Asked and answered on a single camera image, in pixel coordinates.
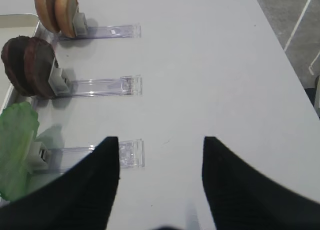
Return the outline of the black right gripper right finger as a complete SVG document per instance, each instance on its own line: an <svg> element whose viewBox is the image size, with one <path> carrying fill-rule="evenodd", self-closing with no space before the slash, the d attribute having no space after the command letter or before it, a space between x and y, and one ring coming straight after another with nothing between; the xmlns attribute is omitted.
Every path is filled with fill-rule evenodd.
<svg viewBox="0 0 320 230"><path fill-rule="evenodd" d="M320 205L264 176L216 137L203 142L202 184L216 229L319 229Z"/></svg>

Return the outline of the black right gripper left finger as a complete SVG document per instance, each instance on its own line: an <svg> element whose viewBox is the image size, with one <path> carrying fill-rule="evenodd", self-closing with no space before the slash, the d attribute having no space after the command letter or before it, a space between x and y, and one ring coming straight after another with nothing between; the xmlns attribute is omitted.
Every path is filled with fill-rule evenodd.
<svg viewBox="0 0 320 230"><path fill-rule="evenodd" d="M119 140L107 137L65 174L2 207L0 227L106 229L119 180Z"/></svg>

